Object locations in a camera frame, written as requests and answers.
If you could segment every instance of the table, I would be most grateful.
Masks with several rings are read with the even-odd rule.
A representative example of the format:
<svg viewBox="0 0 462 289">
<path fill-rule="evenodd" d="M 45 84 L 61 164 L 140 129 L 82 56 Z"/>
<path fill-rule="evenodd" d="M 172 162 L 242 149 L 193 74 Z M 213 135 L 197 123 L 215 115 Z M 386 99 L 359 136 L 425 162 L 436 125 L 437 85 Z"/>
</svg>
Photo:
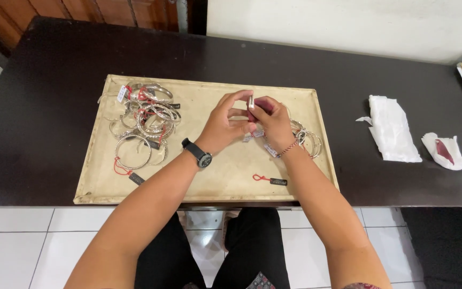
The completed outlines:
<svg viewBox="0 0 462 289">
<path fill-rule="evenodd" d="M 341 193 L 352 206 L 462 206 L 462 171 L 420 141 L 457 135 L 455 67 L 36 17 L 0 76 L 0 206 L 72 206 L 108 74 L 316 89 Z M 395 98 L 421 163 L 383 161 L 368 96 Z M 218 203 L 191 206 L 298 206 Z"/>
</svg>

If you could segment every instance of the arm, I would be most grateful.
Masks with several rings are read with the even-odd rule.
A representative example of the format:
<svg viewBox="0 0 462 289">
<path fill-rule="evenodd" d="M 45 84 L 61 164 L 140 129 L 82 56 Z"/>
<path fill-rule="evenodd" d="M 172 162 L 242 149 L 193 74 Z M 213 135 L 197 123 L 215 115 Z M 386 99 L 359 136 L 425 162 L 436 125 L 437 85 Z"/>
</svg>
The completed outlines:
<svg viewBox="0 0 462 289">
<path fill-rule="evenodd" d="M 290 119 L 282 104 L 270 97 L 265 100 L 274 107 L 271 116 L 257 106 L 251 113 L 262 123 L 272 148 L 281 152 L 295 142 Z M 301 207 L 324 243 L 332 287 L 340 289 L 361 282 L 390 289 L 374 247 L 342 194 L 301 147 L 293 147 L 281 159 Z"/>
<path fill-rule="evenodd" d="M 246 120 L 228 119 L 247 115 L 232 106 L 252 93 L 241 90 L 224 95 L 195 144 L 215 154 L 234 138 L 254 131 L 256 125 Z M 138 256 L 176 212 L 198 171 L 195 157 L 183 151 L 136 188 L 115 208 L 90 242 L 64 289 L 132 289 Z"/>
</svg>

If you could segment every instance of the black pants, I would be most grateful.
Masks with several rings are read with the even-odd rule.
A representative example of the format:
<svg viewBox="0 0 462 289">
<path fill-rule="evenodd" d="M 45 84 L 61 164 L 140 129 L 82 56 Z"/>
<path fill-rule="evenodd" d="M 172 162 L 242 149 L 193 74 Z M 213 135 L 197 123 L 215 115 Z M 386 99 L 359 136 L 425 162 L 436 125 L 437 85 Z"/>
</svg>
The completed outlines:
<svg viewBox="0 0 462 289">
<path fill-rule="evenodd" d="M 259 272 L 277 289 L 290 288 L 276 209 L 242 209 L 228 222 L 225 246 L 229 253 L 213 288 L 246 289 Z M 176 213 L 140 254 L 135 289 L 182 289 L 191 282 L 206 288 Z"/>
</svg>

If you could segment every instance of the white floor tile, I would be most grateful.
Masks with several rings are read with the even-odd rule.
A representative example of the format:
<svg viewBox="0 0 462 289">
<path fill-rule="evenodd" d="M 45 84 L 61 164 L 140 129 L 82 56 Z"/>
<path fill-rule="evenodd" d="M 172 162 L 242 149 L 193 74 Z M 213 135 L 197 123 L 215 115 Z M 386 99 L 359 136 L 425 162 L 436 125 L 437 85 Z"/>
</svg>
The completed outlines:
<svg viewBox="0 0 462 289">
<path fill-rule="evenodd" d="M 222 229 L 222 211 L 187 211 L 187 230 Z"/>
<path fill-rule="evenodd" d="M 114 208 L 55 209 L 49 232 L 99 231 Z"/>
<path fill-rule="evenodd" d="M 281 228 L 311 228 L 303 211 L 278 210 Z"/>
<path fill-rule="evenodd" d="M 365 227 L 405 226 L 400 208 L 362 208 Z"/>
<path fill-rule="evenodd" d="M 224 261 L 224 251 L 220 246 L 222 230 L 191 230 L 186 232 L 186 236 L 204 282 L 211 287 Z"/>
<path fill-rule="evenodd" d="M 358 218 L 361 221 L 361 225 L 363 225 L 364 227 L 363 213 L 361 212 L 361 208 L 354 208 L 354 211 L 356 211 L 356 214 L 358 215 Z"/>
<path fill-rule="evenodd" d="M 367 232 L 391 282 L 424 279 L 407 227 L 367 227 Z"/>
<path fill-rule="evenodd" d="M 48 233 L 30 289 L 62 289 L 96 233 Z"/>
<path fill-rule="evenodd" d="M 28 289 L 46 233 L 0 233 L 0 288 Z"/>
<path fill-rule="evenodd" d="M 46 232 L 53 209 L 0 208 L 0 232 Z"/>
<path fill-rule="evenodd" d="M 392 283 L 393 289 L 426 289 L 423 282 Z"/>
<path fill-rule="evenodd" d="M 325 248 L 313 229 L 281 229 L 292 289 L 330 286 Z"/>
</svg>

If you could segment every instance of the wooden door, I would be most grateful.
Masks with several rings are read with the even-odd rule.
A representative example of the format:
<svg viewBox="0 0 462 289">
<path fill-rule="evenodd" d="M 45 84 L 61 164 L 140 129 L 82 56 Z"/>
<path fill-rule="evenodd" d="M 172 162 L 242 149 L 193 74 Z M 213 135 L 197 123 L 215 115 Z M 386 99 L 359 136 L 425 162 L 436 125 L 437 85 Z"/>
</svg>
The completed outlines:
<svg viewBox="0 0 462 289">
<path fill-rule="evenodd" d="M 0 41 L 13 49 L 36 15 L 178 30 L 176 0 L 0 0 Z"/>
</svg>

